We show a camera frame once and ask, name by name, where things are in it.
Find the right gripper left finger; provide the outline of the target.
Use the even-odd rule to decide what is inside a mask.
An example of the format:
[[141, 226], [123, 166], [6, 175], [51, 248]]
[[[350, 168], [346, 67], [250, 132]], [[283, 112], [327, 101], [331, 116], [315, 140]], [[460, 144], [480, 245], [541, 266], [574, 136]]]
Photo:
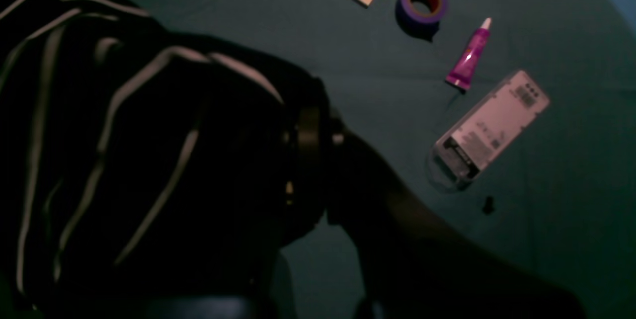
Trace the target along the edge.
[[277, 319], [270, 287], [279, 250], [312, 231], [326, 208], [328, 109], [305, 106], [287, 118], [273, 150], [257, 164], [250, 181], [267, 189], [257, 193], [245, 213], [240, 258], [250, 264], [240, 317]]

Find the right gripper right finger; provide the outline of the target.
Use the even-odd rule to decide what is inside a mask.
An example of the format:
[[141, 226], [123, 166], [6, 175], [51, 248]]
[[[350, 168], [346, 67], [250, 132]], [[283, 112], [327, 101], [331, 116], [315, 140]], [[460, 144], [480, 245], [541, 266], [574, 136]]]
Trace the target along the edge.
[[428, 208], [341, 120], [325, 130], [328, 220], [352, 239], [366, 296], [389, 319], [585, 319], [575, 294], [480, 248]]

